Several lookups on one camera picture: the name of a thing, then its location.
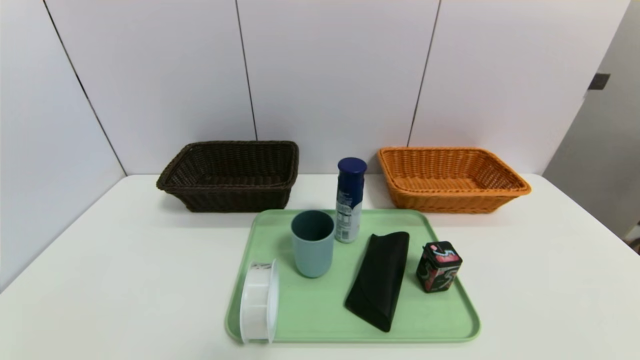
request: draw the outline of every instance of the spray can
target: spray can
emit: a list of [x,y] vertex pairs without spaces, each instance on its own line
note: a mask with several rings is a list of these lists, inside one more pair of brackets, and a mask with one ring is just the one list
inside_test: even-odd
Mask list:
[[335,238],[351,243],[358,237],[362,213],[364,173],[367,163],[358,158],[338,162],[338,194],[335,201]]

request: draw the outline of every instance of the wicker basket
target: wicker basket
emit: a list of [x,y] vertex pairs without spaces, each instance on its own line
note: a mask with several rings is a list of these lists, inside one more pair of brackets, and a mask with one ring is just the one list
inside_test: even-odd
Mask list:
[[470,147],[386,147],[378,159],[398,208],[491,213],[531,192],[498,157]]
[[194,212],[284,209],[298,176],[294,142],[198,142],[183,148],[157,187]]

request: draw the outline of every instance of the container label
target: container label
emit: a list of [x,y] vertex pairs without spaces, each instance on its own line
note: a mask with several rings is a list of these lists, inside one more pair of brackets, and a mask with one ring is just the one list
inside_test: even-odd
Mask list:
[[335,238],[346,243],[350,243],[358,236],[360,230],[360,215],[362,212],[362,203],[357,204],[354,208],[349,205],[337,201],[335,204]]

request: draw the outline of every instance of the white table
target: white table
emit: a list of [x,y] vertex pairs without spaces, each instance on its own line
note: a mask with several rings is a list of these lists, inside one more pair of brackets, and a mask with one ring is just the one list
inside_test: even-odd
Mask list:
[[[482,321],[460,344],[238,345],[224,317],[255,214],[189,213],[120,181],[0,295],[0,359],[640,359],[640,256],[540,176],[490,215],[427,215]],[[300,175],[288,208],[332,208]],[[365,208],[391,208],[367,176]]]

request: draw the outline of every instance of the blue plastic cup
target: blue plastic cup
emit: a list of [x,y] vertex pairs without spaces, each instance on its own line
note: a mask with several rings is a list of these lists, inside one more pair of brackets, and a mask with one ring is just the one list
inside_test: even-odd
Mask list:
[[303,211],[293,218],[293,256],[302,275],[319,277],[329,271],[334,230],[333,217],[324,211]]

